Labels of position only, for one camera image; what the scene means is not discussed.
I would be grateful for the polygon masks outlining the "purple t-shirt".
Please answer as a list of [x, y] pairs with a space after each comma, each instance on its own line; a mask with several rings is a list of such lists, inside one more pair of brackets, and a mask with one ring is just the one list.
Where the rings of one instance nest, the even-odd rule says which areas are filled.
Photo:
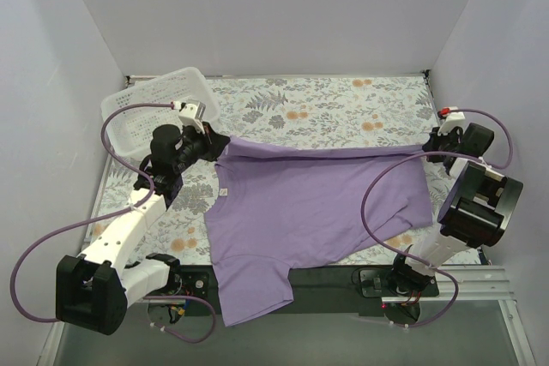
[[432, 222], [414, 147], [295, 149], [234, 137], [204, 220], [222, 318], [235, 326], [293, 300], [289, 272], [340, 261]]

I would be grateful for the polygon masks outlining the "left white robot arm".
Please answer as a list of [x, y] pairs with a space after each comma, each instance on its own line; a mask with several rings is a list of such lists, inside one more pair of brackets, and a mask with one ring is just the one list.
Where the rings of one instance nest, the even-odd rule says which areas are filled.
[[137, 301], [174, 296], [183, 289], [177, 258], [152, 253], [133, 265], [130, 255], [183, 187], [183, 173], [199, 160], [216, 161], [230, 142], [208, 123], [156, 128], [151, 153], [140, 163], [129, 210], [116, 217], [77, 257], [66, 255], [56, 272], [56, 317], [105, 335], [122, 324]]

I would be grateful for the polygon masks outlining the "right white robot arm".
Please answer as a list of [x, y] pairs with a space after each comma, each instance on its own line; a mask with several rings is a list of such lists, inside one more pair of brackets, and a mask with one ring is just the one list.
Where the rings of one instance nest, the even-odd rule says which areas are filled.
[[493, 246], [510, 222], [523, 183], [482, 163], [494, 132], [477, 123], [435, 127], [422, 150], [431, 163], [440, 163], [455, 179], [437, 222], [440, 228], [420, 243], [396, 255], [389, 268], [359, 272], [365, 297], [404, 297], [410, 304], [436, 285], [437, 270], [467, 249]]

